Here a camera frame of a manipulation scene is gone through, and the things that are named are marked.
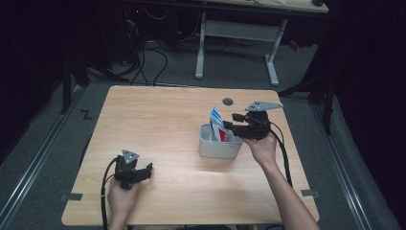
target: table top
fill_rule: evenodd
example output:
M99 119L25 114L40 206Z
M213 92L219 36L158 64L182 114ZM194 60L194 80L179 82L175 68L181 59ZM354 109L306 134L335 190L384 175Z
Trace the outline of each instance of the table top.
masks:
M234 104L223 104L224 98L231 98ZM271 90L111 87L72 189L82 198L68 201L62 222L102 225L102 177L122 149L141 155L137 169L153 163L152 177L142 182L129 224L281 222L264 173L246 144L236 159L198 154L199 129L209 122L214 106L223 120L232 122L232 113L245 114L244 108L254 100L280 102ZM301 193L309 186L283 109L267 112L283 132L293 188L318 219L313 197ZM280 149L277 162L284 172Z
M206 0L207 2L235 4L243 6L255 6L259 8L273 8L300 12L328 12L328 7L323 4L321 7L316 7L311 0L257 0L259 5L256 5L254 0Z

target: forearm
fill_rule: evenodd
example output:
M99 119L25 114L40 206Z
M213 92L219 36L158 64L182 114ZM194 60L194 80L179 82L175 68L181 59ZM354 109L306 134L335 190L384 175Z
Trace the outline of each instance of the forearm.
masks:
M277 201L285 229L320 229L277 165L261 166Z
M126 215L113 215L108 225L108 230L123 230L125 227Z

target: plastic caddy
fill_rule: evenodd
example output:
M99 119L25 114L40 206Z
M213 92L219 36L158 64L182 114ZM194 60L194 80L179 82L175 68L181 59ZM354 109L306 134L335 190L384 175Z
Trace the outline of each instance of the plastic caddy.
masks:
M234 159L242 145L241 138L235 136L231 130L227 131L228 142L218 142L210 124L203 124L199 131L199 154L204 157Z

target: metal bracket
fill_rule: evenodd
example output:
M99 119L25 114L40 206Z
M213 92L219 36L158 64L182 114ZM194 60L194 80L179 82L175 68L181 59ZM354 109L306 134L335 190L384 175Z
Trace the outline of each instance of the metal bracket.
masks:
M313 196L313 198L320 197L320 193L317 190L302 190L302 196Z
M89 117L89 109L81 109L80 112L84 112L83 120L92 120L92 117Z
M136 159L138 159L138 157L140 157L140 154L123 149L123 156L124 156L125 163L129 164L129 163L135 161Z
M81 200L81 197L83 196L83 194L69 194L69 195L61 195L59 201L61 202L65 202L67 200Z
M251 103L245 108L245 111L260 112L280 107L283 107L282 103L266 103L255 100L253 103Z

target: hand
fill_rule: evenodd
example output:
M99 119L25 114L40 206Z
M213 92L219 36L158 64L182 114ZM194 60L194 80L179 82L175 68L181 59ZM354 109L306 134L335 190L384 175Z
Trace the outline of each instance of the hand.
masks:
M128 214L131 212L141 183L133 184L131 189L123 189L121 183L111 178L107 195L112 217L108 229L123 229Z
M277 167L276 148L278 141L272 133L259 141L245 138L242 138L242 141L250 147L254 159L261 167Z

